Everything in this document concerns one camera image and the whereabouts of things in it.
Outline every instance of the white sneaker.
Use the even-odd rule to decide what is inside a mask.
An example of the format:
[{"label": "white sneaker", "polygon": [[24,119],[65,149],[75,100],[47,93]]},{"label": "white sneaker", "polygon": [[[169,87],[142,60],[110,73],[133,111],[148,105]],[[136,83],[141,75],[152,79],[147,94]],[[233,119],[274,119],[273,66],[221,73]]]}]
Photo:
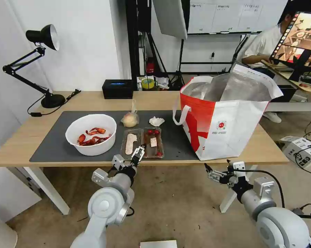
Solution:
[{"label": "white sneaker", "polygon": [[263,116],[275,123],[282,122],[282,119],[275,112],[264,112]]}]

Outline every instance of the lamp arm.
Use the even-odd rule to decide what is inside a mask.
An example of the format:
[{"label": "lamp arm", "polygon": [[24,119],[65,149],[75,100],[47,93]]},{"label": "lamp arm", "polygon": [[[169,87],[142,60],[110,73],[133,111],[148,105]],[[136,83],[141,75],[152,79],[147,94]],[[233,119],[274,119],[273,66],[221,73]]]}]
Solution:
[{"label": "lamp arm", "polygon": [[[29,57],[30,55],[34,54],[38,52],[39,53],[39,56],[27,61],[27,62],[22,62],[22,63],[18,63],[20,62],[21,60]],[[30,87],[33,87],[35,90],[38,90],[40,92],[42,92],[43,94],[45,95],[52,95],[52,93],[50,93],[49,89],[44,89],[42,88],[41,86],[39,86],[38,84],[35,84],[33,82],[30,82],[28,79],[25,79],[24,77],[18,75],[16,73],[17,70],[25,67],[26,65],[32,63],[33,61],[39,59],[40,57],[43,57],[45,54],[45,48],[40,46],[40,47],[37,47],[35,50],[33,50],[32,52],[28,53],[27,55],[23,56],[22,58],[19,58],[18,60],[14,61],[13,63],[9,64],[9,65],[4,65],[3,66],[3,71],[6,73],[6,74],[9,74],[11,75],[12,77],[15,77],[16,79],[24,82],[25,84],[29,85]]]}]

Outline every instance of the lamp base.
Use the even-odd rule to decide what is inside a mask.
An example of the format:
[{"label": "lamp base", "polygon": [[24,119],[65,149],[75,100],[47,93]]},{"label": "lamp base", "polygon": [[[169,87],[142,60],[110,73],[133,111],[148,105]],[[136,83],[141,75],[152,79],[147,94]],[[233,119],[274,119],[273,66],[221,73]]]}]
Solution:
[{"label": "lamp base", "polygon": [[46,95],[41,104],[46,109],[52,109],[61,106],[65,101],[66,98],[63,95]]}]

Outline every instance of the desk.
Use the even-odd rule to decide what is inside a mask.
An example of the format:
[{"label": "desk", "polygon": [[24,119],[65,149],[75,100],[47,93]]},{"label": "desk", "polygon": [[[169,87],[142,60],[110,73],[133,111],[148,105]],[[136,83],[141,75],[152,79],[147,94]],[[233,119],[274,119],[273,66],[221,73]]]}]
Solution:
[{"label": "desk", "polygon": [[[279,63],[277,65],[270,64],[264,60],[261,60],[261,63],[264,64],[270,71],[272,71],[275,75],[280,76],[283,80],[285,80],[289,85],[294,88],[301,90],[302,92],[311,94],[311,88],[301,87],[299,82],[289,80],[289,77],[293,72],[283,72],[282,70],[288,68],[286,65]],[[303,112],[303,111],[311,111],[311,102],[283,102],[283,103],[270,103],[266,109],[267,112]]]},{"label": "desk", "polygon": [[[70,92],[57,92],[64,96]],[[134,92],[138,110],[171,110],[178,98],[177,91]],[[102,92],[81,92],[66,105],[53,114],[43,117],[29,118],[13,136],[0,149],[0,167],[24,167],[31,177],[39,184],[42,190],[54,202],[63,214],[68,214],[69,207],[52,186],[39,167],[60,166],[111,166],[110,162],[51,162],[31,163],[30,157],[38,148],[53,124],[63,111],[109,111],[130,110],[130,99],[105,100]],[[40,112],[49,110],[39,108]],[[245,161],[248,165],[281,165],[288,163],[288,159],[272,141],[269,135],[258,125],[242,155],[235,158]],[[226,159],[216,159],[209,162],[211,165],[226,166]],[[202,165],[204,161],[147,161],[141,162],[142,166],[186,166]]]}]

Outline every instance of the bag handle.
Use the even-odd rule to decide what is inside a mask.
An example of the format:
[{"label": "bag handle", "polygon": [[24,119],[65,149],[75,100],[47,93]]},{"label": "bag handle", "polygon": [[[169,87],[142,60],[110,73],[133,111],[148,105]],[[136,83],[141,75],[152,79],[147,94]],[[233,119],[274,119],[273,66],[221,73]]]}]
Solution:
[{"label": "bag handle", "polygon": [[188,105],[185,105],[185,106],[184,106],[184,108],[183,108],[183,110],[182,110],[182,114],[181,114],[180,119],[179,119],[179,122],[178,122],[178,121],[176,120],[176,118],[175,118],[176,111],[177,111],[178,101],[179,101],[179,97],[176,99],[176,102],[175,102],[175,104],[174,104],[174,106],[173,106],[173,121],[174,121],[174,123],[175,123],[177,126],[180,126],[180,125],[182,125],[182,124],[185,122],[187,113],[189,112],[189,110],[191,109],[191,107],[188,106]]}]

